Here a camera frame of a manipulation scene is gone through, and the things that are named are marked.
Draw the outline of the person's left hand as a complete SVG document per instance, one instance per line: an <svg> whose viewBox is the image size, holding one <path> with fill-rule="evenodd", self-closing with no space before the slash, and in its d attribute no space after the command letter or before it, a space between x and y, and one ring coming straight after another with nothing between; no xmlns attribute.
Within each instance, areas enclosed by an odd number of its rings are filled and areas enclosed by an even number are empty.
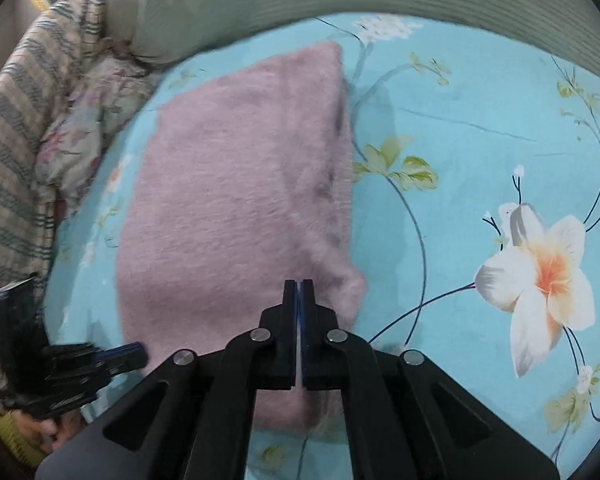
<svg viewBox="0 0 600 480"><path fill-rule="evenodd" d="M32 419L32 439L41 451L50 454L76 437L86 426L80 410L44 420Z"/></svg>

